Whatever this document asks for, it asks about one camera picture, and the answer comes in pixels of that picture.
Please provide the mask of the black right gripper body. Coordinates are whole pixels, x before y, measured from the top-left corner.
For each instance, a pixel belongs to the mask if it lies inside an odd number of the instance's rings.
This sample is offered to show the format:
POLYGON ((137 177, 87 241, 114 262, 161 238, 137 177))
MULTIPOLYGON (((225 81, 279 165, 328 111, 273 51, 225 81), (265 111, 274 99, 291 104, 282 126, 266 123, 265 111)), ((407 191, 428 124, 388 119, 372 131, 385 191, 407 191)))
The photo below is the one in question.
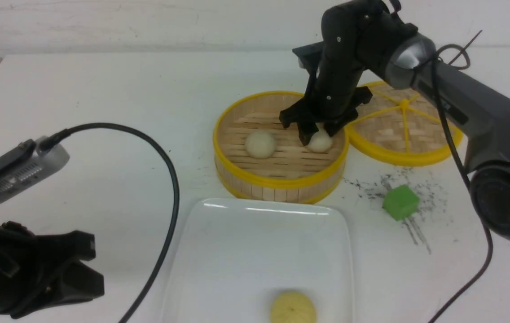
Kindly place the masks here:
POLYGON ((321 17, 324 43, 319 68, 309 74, 304 97, 280 113, 283 127, 298 121, 325 123, 356 110, 353 100, 365 67, 356 57, 361 31, 369 23, 371 4, 340 4, 321 17))

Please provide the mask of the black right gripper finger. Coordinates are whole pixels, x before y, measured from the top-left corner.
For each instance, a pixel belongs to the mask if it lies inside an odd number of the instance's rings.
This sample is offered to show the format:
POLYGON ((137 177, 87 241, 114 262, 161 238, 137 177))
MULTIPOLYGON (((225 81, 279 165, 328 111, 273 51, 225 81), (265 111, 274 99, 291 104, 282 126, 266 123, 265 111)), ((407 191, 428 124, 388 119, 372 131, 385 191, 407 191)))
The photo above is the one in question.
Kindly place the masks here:
POLYGON ((298 121, 299 139, 303 146, 307 146, 313 135, 319 131, 319 127, 312 121, 298 121))
POLYGON ((348 123, 358 118, 357 110, 346 110, 341 116, 335 119, 329 119, 324 123, 324 130, 329 137, 334 137, 341 131, 348 123))

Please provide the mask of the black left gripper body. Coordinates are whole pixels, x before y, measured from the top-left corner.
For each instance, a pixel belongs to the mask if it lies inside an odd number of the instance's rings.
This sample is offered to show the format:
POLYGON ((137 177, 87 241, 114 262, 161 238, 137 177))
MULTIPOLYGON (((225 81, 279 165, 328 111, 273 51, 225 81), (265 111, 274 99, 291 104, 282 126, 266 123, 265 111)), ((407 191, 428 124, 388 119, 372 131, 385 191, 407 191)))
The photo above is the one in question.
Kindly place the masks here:
POLYGON ((105 294, 105 278, 85 265, 95 259, 95 237, 82 231, 35 235, 8 221, 0 225, 0 315, 90 302, 105 294))

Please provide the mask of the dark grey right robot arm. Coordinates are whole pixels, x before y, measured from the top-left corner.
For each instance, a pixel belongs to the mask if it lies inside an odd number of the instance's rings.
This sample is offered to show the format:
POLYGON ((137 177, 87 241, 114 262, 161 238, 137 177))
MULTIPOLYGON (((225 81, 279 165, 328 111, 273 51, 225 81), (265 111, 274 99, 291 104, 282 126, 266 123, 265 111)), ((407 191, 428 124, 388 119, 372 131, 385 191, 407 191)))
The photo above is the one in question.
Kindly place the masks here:
POLYGON ((310 77, 302 99, 284 109, 283 127, 298 125, 307 145, 324 125, 330 136, 358 117, 372 98, 359 87, 365 70, 395 89, 413 89, 468 137, 464 174, 473 173, 469 195, 481 221, 510 240, 510 99, 439 60, 413 24, 381 0, 352 0, 325 11, 323 41, 294 49, 310 77))

